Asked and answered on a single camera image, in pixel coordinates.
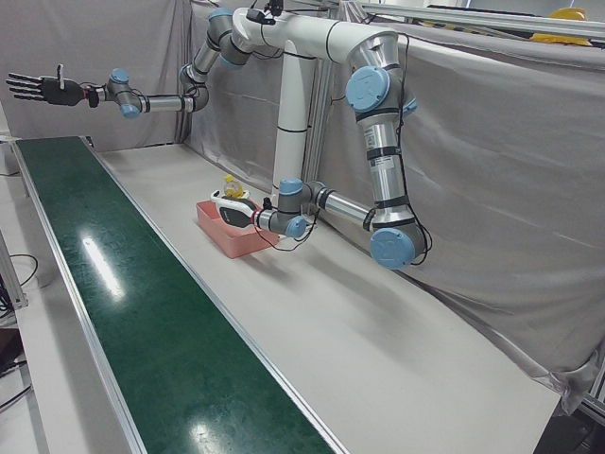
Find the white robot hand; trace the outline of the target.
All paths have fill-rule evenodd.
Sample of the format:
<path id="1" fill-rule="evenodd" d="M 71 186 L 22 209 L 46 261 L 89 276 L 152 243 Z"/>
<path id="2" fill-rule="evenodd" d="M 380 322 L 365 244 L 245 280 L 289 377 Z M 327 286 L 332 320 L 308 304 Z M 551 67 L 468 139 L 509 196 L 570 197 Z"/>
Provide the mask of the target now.
<path id="1" fill-rule="evenodd" d="M 253 214 L 257 205 L 247 198 L 223 195 L 219 190 L 211 194 L 211 202 L 222 220 L 235 228 L 246 229 L 253 224 Z"/>

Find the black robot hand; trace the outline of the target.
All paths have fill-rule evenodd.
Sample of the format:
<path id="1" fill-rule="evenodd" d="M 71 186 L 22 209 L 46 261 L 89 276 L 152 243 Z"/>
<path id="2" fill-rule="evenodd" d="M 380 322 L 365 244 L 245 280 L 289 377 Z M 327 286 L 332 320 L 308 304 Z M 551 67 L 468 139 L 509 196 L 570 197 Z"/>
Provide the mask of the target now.
<path id="1" fill-rule="evenodd" d="M 59 63 L 54 77 L 9 73 L 6 84 L 17 99 L 73 107 L 87 98 L 87 91 L 78 82 L 66 79 L 63 68 L 64 65 Z"/>

